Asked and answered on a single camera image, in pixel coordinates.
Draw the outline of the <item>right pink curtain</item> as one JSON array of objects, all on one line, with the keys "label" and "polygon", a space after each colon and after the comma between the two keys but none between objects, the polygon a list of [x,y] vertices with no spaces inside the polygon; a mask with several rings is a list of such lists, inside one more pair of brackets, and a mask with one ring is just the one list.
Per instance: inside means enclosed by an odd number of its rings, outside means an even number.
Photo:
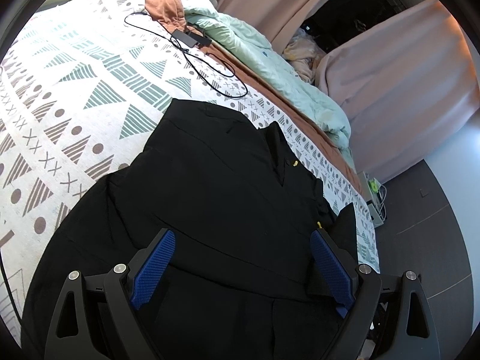
[{"label": "right pink curtain", "polygon": [[479,108],[464,35],[425,0],[323,57],[316,85],[350,121],[357,170],[388,181],[461,129]]}]

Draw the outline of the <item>large black shirt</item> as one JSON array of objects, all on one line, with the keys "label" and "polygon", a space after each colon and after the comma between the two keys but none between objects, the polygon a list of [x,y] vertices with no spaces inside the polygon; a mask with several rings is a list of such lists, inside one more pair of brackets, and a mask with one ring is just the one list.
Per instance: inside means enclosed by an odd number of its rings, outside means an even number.
[{"label": "large black shirt", "polygon": [[342,318],[315,267],[318,228],[351,254],[356,217],[334,213],[323,184],[278,126],[175,100],[143,152],[100,179],[64,219],[24,307],[22,345],[43,355],[67,275],[127,263],[157,233],[176,248],[136,319],[158,359],[320,359]]}]

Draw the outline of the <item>patterned white bedspread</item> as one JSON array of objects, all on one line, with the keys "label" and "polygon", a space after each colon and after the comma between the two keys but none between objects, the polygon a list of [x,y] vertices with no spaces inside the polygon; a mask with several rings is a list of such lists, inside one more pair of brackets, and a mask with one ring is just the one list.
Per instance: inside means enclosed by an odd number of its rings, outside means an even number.
[{"label": "patterned white bedspread", "polygon": [[360,181],[336,148],[345,115],[263,41],[208,0],[174,0],[223,40],[259,47],[281,89],[219,43],[185,58],[147,13],[161,0],[72,0],[35,14],[1,61],[1,320],[16,341],[33,272],[55,230],[102,176],[130,164],[174,98],[277,122],[334,211],[354,205],[361,263],[379,268]]}]

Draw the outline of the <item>crumpled peach blanket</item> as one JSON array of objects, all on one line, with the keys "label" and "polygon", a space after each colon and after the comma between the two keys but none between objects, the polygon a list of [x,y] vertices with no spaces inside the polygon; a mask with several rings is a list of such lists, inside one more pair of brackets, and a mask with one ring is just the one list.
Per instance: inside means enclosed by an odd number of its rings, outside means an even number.
[{"label": "crumpled peach blanket", "polygon": [[295,69],[298,77],[313,84],[320,61],[326,55],[312,36],[298,28],[282,52],[282,57]]}]

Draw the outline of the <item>green item on bedside table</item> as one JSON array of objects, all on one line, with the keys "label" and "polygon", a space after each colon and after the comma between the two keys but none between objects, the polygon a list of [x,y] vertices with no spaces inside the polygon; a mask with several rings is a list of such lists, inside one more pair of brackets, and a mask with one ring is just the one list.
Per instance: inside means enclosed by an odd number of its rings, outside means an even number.
[{"label": "green item on bedside table", "polygon": [[381,185],[375,178],[373,178],[368,180],[368,186],[371,191],[376,194],[379,191]]}]

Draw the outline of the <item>mint green duvet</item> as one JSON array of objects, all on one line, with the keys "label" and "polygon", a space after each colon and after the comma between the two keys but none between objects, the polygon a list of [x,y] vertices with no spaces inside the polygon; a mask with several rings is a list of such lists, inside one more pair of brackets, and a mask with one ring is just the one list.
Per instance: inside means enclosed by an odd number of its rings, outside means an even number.
[{"label": "mint green duvet", "polygon": [[185,16],[311,119],[339,149],[346,163],[355,166],[349,147],[352,129],[345,112],[327,94],[302,81],[263,34],[217,10],[186,8]]}]

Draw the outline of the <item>rust orange cloth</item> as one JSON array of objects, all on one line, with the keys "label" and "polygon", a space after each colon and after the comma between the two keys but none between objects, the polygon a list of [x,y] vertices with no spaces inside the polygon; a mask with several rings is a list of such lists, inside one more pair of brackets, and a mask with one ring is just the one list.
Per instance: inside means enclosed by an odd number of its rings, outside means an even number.
[{"label": "rust orange cloth", "polygon": [[170,33],[174,30],[182,32],[187,26],[181,0],[145,0],[145,9],[154,21],[162,24]]}]

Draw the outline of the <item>white bedside table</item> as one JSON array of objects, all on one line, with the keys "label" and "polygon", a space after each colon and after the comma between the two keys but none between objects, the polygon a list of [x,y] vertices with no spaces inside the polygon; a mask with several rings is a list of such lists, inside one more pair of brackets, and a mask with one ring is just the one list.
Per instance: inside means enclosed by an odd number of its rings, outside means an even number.
[{"label": "white bedside table", "polygon": [[374,193],[368,186],[368,180],[373,179],[374,177],[370,177],[365,172],[360,172],[358,177],[363,190],[362,196],[367,203],[373,226],[374,228],[379,228],[386,221],[386,187],[375,178],[381,186],[379,191]]}]

